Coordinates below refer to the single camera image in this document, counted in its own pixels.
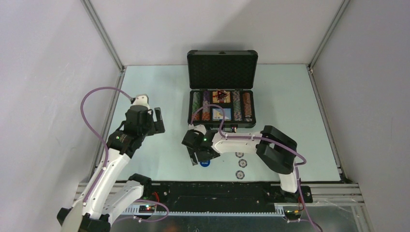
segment wall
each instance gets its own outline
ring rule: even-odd
[[[0,230],[59,231],[98,145],[81,99],[118,70],[79,0],[2,1],[0,44]],[[97,131],[111,96],[86,103]]]
[[[126,65],[186,64],[192,49],[254,49],[309,63],[342,0],[96,0]]]
[[[314,67],[349,177],[376,231],[408,231],[410,4],[351,1]]]

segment gray poker chip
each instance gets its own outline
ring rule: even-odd
[[[248,165],[248,162],[246,162],[246,160],[244,159],[240,159],[238,164],[239,164],[239,167],[244,168]]]
[[[243,173],[243,171],[239,170],[236,172],[236,177],[242,180],[245,177],[245,174]]]
[[[244,156],[243,152],[235,152],[236,157],[242,158]]]

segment poker chip case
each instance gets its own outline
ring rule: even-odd
[[[256,124],[253,101],[253,81],[258,53],[245,51],[198,51],[187,55],[190,80],[188,124],[193,113],[207,104],[216,104],[225,110],[224,127],[252,128]],[[206,107],[193,120],[216,128],[222,119],[217,107]]]

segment light blue table surface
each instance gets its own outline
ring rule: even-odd
[[[181,144],[188,129],[189,75],[186,65],[128,66],[122,90],[135,96],[146,93],[151,108],[160,107],[166,132],[147,137],[118,180],[139,173],[153,180],[174,181],[279,181],[256,154],[245,154],[247,167],[238,165],[234,153],[222,154],[208,167],[193,166]],[[339,181],[339,173],[305,65],[258,65],[252,89],[257,124],[239,132],[261,131],[272,125],[297,143],[307,164],[303,181]],[[120,96],[110,134],[125,120],[130,102]],[[245,173],[238,180],[236,171]]]

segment case lid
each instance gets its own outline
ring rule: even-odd
[[[248,51],[188,52],[191,89],[251,89],[258,53]]]

